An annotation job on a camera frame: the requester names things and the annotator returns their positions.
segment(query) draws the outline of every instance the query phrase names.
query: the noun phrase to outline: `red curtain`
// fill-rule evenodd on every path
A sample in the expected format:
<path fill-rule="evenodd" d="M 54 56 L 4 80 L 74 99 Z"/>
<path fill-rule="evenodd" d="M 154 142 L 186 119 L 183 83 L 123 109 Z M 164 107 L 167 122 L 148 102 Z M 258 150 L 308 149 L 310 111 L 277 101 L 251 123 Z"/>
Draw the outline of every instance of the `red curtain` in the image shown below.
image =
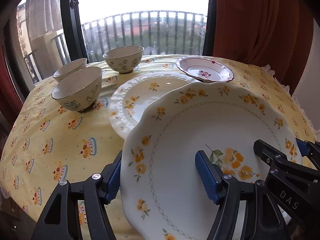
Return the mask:
<path fill-rule="evenodd" d="M 308 60 L 313 17 L 302 0 L 217 0 L 213 56 L 265 66 L 293 93 Z"/>
<path fill-rule="evenodd" d="M 0 45 L 0 111 L 7 119 L 9 124 L 13 126 L 15 120 L 22 108 L 22 102 L 13 87 L 4 53 Z"/>

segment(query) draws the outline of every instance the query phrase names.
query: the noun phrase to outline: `white curtain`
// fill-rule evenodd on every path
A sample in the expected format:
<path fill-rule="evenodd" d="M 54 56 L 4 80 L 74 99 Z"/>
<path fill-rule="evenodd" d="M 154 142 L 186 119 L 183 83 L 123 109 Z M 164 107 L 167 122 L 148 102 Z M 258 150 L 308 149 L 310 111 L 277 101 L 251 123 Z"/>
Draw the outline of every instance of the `white curtain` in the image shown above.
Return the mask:
<path fill-rule="evenodd" d="M 31 40 L 62 29 L 60 0 L 27 0 L 26 18 Z"/>

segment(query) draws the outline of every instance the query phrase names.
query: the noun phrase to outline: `metal screw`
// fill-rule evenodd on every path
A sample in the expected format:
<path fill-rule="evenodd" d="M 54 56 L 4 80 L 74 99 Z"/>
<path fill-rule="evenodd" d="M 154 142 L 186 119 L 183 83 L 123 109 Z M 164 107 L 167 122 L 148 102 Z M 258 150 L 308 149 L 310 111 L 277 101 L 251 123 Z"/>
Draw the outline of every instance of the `metal screw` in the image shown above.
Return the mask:
<path fill-rule="evenodd" d="M 92 175 L 93 179 L 100 179 L 101 178 L 101 174 L 100 173 L 95 173 Z"/>
<path fill-rule="evenodd" d="M 230 174 L 223 174 L 224 179 L 230 180 L 232 179 L 232 175 Z"/>
<path fill-rule="evenodd" d="M 272 169 L 270 172 L 273 174 L 277 174 L 279 171 L 277 169 Z"/>
<path fill-rule="evenodd" d="M 60 186 L 64 186 L 66 184 L 67 184 L 67 180 L 66 179 L 62 179 L 62 180 L 59 181 L 59 185 Z"/>
<path fill-rule="evenodd" d="M 265 182 L 264 182 L 263 180 L 259 179 L 259 180 L 257 181 L 257 184 L 258 184 L 259 186 L 264 186 L 264 185 L 265 185 Z"/>

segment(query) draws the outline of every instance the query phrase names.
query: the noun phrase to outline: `plate rim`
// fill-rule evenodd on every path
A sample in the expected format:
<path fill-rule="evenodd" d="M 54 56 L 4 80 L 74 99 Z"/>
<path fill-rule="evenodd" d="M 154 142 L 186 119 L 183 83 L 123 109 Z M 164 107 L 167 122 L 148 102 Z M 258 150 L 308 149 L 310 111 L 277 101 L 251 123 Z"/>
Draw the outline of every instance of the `plate rim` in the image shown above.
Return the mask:
<path fill-rule="evenodd" d="M 198 79 L 198 80 L 201 80 L 205 83 L 213 83 L 213 82 L 229 82 L 229 81 L 232 81 L 234 80 L 235 78 L 235 75 L 233 73 L 233 71 L 227 67 L 226 65 L 224 65 L 223 63 L 217 61 L 217 60 L 214 60 L 215 62 L 219 63 L 219 65 L 222 65 L 223 67 L 225 67 L 226 69 L 229 70 L 229 73 L 230 73 L 230 77 L 227 79 L 227 80 L 224 80 L 224 81 L 221 81 L 221 80 L 208 80 L 208 79 L 203 79 L 201 77 L 196 77 L 192 74 L 190 74 L 188 71 L 184 70 L 182 67 L 181 67 L 181 61 L 184 60 L 184 59 L 188 59 L 188 58 L 196 58 L 196 59 L 205 59 L 207 61 L 212 61 L 211 58 L 214 58 L 214 57 L 199 57 L 199 56 L 190 56 L 190 57 L 181 57 L 179 59 L 177 59 L 176 61 L 176 65 L 177 65 L 177 68 L 180 69 L 181 71 L 183 71 L 184 73 L 186 73 L 188 76 L 190 77 L 193 77 L 194 79 Z"/>

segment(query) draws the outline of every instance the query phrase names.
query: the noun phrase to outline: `ceramic bowl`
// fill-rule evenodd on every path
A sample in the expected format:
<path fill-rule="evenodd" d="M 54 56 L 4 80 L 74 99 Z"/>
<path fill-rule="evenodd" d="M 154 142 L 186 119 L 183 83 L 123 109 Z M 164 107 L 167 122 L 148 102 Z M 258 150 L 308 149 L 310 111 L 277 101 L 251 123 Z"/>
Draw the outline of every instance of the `ceramic bowl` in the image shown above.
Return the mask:
<path fill-rule="evenodd" d="M 98 98 L 101 91 L 102 70 L 87 67 L 61 80 L 52 91 L 52 98 L 70 111 L 84 112 Z"/>
<path fill-rule="evenodd" d="M 110 50 L 102 57 L 111 69 L 125 74 L 132 72 L 140 63 L 143 51 L 141 46 L 126 46 Z"/>
<path fill-rule="evenodd" d="M 176 61 L 177 67 L 188 76 L 204 83 L 233 80 L 233 72 L 227 66 L 206 57 L 183 57 Z"/>
<path fill-rule="evenodd" d="M 71 73 L 85 68 L 86 64 L 87 64 L 87 59 L 86 58 L 79 58 L 79 59 L 76 59 L 74 61 L 71 61 L 70 63 L 62 66 L 61 68 L 59 68 L 53 74 L 53 78 L 56 81 L 60 82 L 62 79 L 64 79 L 65 77 L 67 77 Z"/>

